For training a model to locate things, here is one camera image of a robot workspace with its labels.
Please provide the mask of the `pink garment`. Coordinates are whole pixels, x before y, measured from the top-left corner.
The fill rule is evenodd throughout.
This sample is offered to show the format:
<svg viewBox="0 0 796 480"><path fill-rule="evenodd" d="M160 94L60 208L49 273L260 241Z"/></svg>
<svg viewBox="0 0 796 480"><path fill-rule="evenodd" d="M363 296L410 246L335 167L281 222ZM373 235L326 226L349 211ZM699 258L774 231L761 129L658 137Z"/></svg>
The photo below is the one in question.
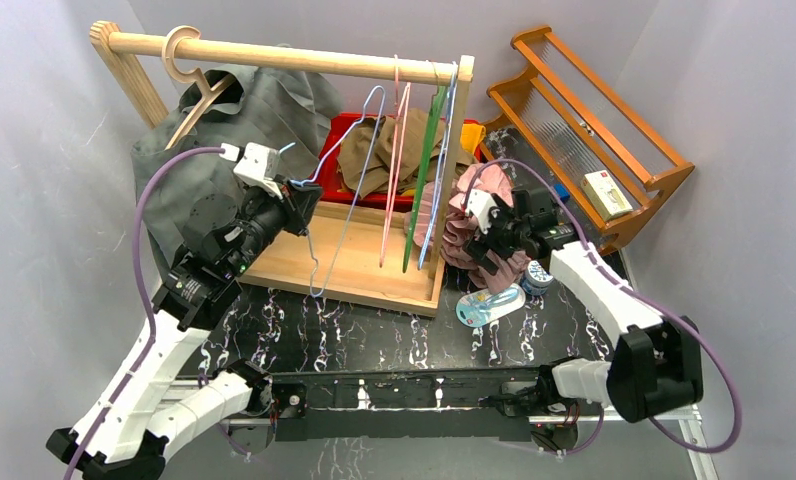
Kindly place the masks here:
<svg viewBox="0 0 796 480"><path fill-rule="evenodd" d="M487 258L498 267L496 273L490 274L464 251L464 245L474 237L478 222L474 217L466 217L461 205L471 178L480 169L480 163L472 164L452 183L452 196L445 218L441 254L450 266L465 270L477 288L488 289L490 293L497 294L518 282L531 259L524 251L517 251L506 260L489 251ZM478 191L497 194L509 206L513 205L511 181L499 165L483 169L473 184L472 192Z"/></svg>

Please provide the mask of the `light blue wire hanger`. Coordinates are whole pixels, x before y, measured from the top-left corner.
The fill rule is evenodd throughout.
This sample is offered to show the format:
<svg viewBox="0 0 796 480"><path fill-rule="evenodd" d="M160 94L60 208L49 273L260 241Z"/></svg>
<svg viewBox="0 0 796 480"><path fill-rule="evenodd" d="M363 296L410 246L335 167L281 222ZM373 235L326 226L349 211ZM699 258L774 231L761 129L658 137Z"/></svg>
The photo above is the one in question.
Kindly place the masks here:
<svg viewBox="0 0 796 480"><path fill-rule="evenodd" d="M448 87L448 90L446 92L443 104L443 110L445 113L444 116L445 129L440 146L440 153L437 157L437 170L433 182L431 208L428 216L428 224L426 226L426 229L424 230L424 238L422 240L417 260L418 270L422 269L427 257L427 252L429 249L429 244L431 237L433 235L433 228L435 225L435 215L438 213L439 209L438 202L441 198L441 193L442 193L442 183L445 173L444 161L447 159L447 153L450 146L450 134L452 131L452 124L453 124L453 108L454 108L455 90L457 86L457 74L458 74L458 65L456 62L453 62L453 67L454 71L451 77L450 86Z"/></svg>

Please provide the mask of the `grey garment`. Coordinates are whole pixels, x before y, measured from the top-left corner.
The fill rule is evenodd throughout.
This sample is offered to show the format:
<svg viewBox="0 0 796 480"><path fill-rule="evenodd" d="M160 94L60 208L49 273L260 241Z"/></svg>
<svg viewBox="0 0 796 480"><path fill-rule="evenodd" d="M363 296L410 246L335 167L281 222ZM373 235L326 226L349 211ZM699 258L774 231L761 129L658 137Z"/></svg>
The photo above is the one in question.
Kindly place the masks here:
<svg viewBox="0 0 796 480"><path fill-rule="evenodd" d="M138 193L174 156L223 143L253 142L279 150L278 171L291 179L306 179L315 171L331 122L343 110L340 92L323 75L297 70L225 64L205 73L211 84L226 76L233 83L180 140L172 137L201 98L197 86L189 87L178 106L133 145ZM157 183L145 205L144 224L160 274L168 273L184 242L182 230L193 204L211 193L236 201L244 194L232 165L216 152L179 162Z"/></svg>

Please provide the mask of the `yellow pleated skirt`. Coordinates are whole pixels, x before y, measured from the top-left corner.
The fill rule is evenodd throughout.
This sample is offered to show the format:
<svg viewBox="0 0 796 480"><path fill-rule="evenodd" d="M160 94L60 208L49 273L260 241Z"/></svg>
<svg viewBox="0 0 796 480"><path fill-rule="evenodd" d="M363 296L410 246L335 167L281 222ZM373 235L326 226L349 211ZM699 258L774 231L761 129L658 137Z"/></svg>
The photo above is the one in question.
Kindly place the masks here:
<svg viewBox="0 0 796 480"><path fill-rule="evenodd" d="M475 155L486 137L486 127L477 122L465 122L461 129L461 147L470 155Z"/></svg>

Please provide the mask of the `brown garment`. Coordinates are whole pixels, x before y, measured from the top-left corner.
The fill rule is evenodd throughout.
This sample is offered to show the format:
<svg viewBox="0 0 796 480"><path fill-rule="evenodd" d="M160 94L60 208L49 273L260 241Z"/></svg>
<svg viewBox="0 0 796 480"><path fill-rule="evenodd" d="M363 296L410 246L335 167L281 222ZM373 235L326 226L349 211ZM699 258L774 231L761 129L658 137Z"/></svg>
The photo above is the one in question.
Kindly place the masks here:
<svg viewBox="0 0 796 480"><path fill-rule="evenodd" d="M413 109L406 120L399 193L415 188L425 125L426 115ZM387 192L393 131L392 117L369 117L340 143L337 169L346 189L361 196Z"/></svg>

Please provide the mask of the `pink wire hanger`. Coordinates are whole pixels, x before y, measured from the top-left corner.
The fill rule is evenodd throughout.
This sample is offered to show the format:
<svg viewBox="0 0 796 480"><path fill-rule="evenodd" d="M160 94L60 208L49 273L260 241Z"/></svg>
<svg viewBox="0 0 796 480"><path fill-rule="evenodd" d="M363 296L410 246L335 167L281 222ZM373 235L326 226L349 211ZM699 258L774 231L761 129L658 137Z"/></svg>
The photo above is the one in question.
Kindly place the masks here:
<svg viewBox="0 0 796 480"><path fill-rule="evenodd" d="M379 254L378 266L382 268L385 264L387 245L389 240L389 232L392 223L392 216L394 212L395 199L397 197L398 181L400 180L400 168L402 163L403 144L406 131L405 116L409 109L409 100L412 91L412 83L407 81L404 85L401 97L398 97L398 87L400 80L400 68L397 64L398 57L394 56L394 83L395 83L395 96L396 108L394 115L394 131L392 138L392 151L389 165L389 178L387 187L387 197L384 212L384 224L382 229L381 247Z"/></svg>

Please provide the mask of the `green plastic hanger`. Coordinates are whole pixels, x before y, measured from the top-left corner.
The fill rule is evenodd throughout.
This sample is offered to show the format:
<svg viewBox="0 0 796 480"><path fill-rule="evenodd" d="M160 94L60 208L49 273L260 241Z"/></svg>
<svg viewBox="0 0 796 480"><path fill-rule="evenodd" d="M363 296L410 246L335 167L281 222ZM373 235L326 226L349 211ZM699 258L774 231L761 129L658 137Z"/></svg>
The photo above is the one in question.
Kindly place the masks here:
<svg viewBox="0 0 796 480"><path fill-rule="evenodd" d="M417 171L417 179L415 184L415 193L413 197L413 204L409 212L409 224L406 232L406 240L403 251L402 259L402 272L406 273L409 267L410 255L413 248L413 236L415 226L418 218L418 210L420 207L425 178L429 170L429 163L432 155L432 150L435 144L436 131L438 129L438 122L440 121L442 107L444 106L448 88L446 86L437 85L437 91L432 97L431 104L428 110L424 139L422 142L422 151L420 154L420 162Z"/></svg>

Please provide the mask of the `wooden clothes hanger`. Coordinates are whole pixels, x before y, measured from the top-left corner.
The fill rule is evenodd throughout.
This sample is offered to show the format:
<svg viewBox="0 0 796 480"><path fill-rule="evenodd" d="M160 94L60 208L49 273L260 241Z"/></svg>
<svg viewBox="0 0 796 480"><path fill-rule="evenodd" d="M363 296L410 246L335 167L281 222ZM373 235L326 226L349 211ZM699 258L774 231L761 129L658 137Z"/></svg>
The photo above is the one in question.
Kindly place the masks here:
<svg viewBox="0 0 796 480"><path fill-rule="evenodd" d="M183 40L198 40L200 35L200 31L192 26L182 25L175 27L167 34L161 49L161 60L166 73L180 83L197 86L200 94L197 103L170 137L166 144L166 149L171 149L188 134L208 108L235 81L233 75L225 74L219 81L211 85L199 68L195 67L189 71L183 71L176 66L175 51L179 44Z"/></svg>

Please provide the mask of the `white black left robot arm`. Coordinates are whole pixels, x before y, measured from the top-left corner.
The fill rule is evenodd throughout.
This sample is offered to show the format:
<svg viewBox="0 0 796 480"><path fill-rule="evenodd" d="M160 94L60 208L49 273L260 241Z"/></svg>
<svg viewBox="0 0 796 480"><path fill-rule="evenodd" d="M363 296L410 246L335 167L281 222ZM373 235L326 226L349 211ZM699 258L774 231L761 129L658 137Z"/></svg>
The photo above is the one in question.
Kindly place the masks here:
<svg viewBox="0 0 796 480"><path fill-rule="evenodd" d="M240 295L239 278L281 232L306 233L322 188L275 180L241 199L210 193L191 205L175 265L150 297L133 348L96 405L54 431L47 449L86 479L157 479L185 445L240 413L276 408L271 375L248 360L219 369L168 408L160 403L185 362Z"/></svg>

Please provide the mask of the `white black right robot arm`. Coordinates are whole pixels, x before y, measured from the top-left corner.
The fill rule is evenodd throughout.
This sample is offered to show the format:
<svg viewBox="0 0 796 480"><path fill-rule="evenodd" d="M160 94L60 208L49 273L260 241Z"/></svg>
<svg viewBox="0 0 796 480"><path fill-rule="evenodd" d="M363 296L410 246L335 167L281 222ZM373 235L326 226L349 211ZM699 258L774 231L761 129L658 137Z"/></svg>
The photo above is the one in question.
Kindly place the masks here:
<svg viewBox="0 0 796 480"><path fill-rule="evenodd" d="M558 220L544 187L516 190L506 202L471 191L464 213L478 228L465 250L484 268L490 252L502 259L523 252L549 262L550 275L586 307L612 344L608 361L570 357L540 369L539 405L564 413L576 399L612 406L630 423L692 405L703 397L701 351L689 320L667 315L635 298L629 283L584 240L574 224Z"/></svg>

